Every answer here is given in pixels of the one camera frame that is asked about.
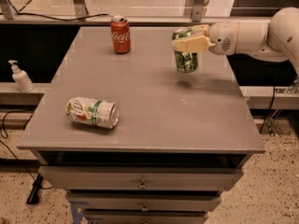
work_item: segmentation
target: green can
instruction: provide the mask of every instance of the green can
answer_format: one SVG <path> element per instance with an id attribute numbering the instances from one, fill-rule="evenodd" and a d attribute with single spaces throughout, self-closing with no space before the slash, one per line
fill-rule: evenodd
<path id="1" fill-rule="evenodd" d="M 176 30 L 172 39 L 176 40 L 182 37 L 193 35 L 191 27 Z M 181 73 L 190 73 L 197 69 L 197 53 L 175 51 L 177 70 Z"/>

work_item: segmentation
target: terrazzo floor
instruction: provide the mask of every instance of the terrazzo floor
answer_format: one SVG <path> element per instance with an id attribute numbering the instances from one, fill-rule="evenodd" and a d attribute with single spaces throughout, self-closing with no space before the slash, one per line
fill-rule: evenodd
<path id="1" fill-rule="evenodd" d="M 260 127 L 263 121 L 257 118 L 255 122 Z M 243 177 L 221 195 L 221 204 L 209 213 L 206 224 L 299 224 L 299 113 L 285 111 L 273 128 L 277 136 L 263 129 L 266 152 L 251 157 Z M 20 159 L 32 159 L 29 152 L 15 148 L 21 134 L 22 130 L 8 130 L 8 139 L 1 140 Z M 3 146 L 0 157 L 14 158 Z M 26 204 L 32 184 L 28 174 L 7 173 L 1 167 L 0 217 L 10 224 L 72 223 L 70 206 L 61 189 L 42 189 L 39 204 Z"/>

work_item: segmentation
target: gray tabletop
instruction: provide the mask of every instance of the gray tabletop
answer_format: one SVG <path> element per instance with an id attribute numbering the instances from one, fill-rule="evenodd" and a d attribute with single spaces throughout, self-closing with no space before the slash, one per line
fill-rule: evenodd
<path id="1" fill-rule="evenodd" d="M 83 27 L 29 122 L 18 148 L 135 152 L 259 153 L 264 145 L 226 57 L 199 54 L 176 70 L 176 28 L 131 27 L 132 50 L 117 55 L 109 27 Z M 70 121 L 72 97 L 115 102 L 117 126 Z"/>

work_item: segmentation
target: drawer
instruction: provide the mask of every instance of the drawer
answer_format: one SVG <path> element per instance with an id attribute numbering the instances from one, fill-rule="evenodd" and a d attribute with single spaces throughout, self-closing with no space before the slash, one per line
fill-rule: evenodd
<path id="1" fill-rule="evenodd" d="M 39 173 L 60 189 L 217 190 L 230 189 L 238 169 L 109 168 L 43 166 Z"/>
<path id="2" fill-rule="evenodd" d="M 91 222 L 113 224 L 203 224 L 207 220 L 204 213 L 185 212 L 118 212 L 86 211 L 83 216 Z"/>
<path id="3" fill-rule="evenodd" d="M 76 208 L 101 210 L 148 211 L 213 211 L 221 197 L 208 196 L 201 192 L 104 192 L 71 193 L 66 199 Z"/>

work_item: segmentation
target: coca-cola logo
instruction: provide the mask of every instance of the coca-cola logo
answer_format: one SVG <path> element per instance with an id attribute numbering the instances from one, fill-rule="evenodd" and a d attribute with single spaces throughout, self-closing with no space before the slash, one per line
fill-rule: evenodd
<path id="1" fill-rule="evenodd" d="M 123 43 L 130 39 L 130 31 L 126 32 L 125 34 L 118 34 L 118 32 L 114 32 L 112 34 L 112 39 L 115 42 Z"/>

